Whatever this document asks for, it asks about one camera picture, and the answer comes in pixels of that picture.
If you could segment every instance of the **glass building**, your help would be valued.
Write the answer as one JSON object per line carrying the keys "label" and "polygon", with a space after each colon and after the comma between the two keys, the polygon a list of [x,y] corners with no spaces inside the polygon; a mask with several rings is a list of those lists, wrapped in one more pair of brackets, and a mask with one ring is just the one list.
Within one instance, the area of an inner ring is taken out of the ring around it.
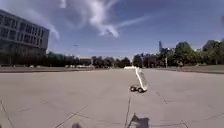
{"label": "glass building", "polygon": [[49,30],[0,10],[0,52],[45,54]]}

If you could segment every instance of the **tall tower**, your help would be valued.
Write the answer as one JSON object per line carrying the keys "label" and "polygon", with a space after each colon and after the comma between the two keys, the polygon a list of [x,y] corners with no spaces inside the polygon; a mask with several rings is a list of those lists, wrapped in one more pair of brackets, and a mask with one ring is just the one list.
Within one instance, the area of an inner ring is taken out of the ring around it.
{"label": "tall tower", "polygon": [[162,44],[162,41],[159,41],[159,52],[161,52],[163,49],[163,44]]}

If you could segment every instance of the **paved ground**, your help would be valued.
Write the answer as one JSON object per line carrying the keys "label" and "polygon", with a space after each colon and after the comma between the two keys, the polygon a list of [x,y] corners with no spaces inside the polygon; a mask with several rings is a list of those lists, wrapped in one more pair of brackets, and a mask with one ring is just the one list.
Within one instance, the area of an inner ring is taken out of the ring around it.
{"label": "paved ground", "polygon": [[144,72],[150,84],[144,94],[129,92],[129,86],[137,83],[130,70],[0,74],[0,124],[2,128],[136,124],[141,128],[223,128],[224,75]]}
{"label": "paved ground", "polygon": [[[157,70],[178,71],[176,67],[157,68]],[[184,72],[224,74],[224,65],[208,65],[208,66],[185,66],[182,68]]]}
{"label": "paved ground", "polygon": [[32,72],[69,72],[69,71],[85,71],[88,68],[65,68],[65,67],[0,67],[0,73],[32,73]]}

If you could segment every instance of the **sky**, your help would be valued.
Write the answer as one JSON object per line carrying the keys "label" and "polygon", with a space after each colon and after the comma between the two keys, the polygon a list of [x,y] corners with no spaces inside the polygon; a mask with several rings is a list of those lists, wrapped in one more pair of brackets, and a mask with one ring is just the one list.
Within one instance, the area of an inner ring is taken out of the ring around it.
{"label": "sky", "polygon": [[200,48],[224,38],[223,0],[0,0],[0,9],[50,30],[48,50],[131,57],[157,53],[159,41]]}

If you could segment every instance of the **person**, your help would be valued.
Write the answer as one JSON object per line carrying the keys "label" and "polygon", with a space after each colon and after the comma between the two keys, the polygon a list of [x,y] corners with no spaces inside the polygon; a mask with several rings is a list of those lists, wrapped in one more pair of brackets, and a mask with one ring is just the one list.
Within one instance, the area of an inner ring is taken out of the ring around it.
{"label": "person", "polygon": [[183,62],[182,61],[179,63],[179,67],[180,67],[180,71],[182,71],[182,68],[183,68]]}

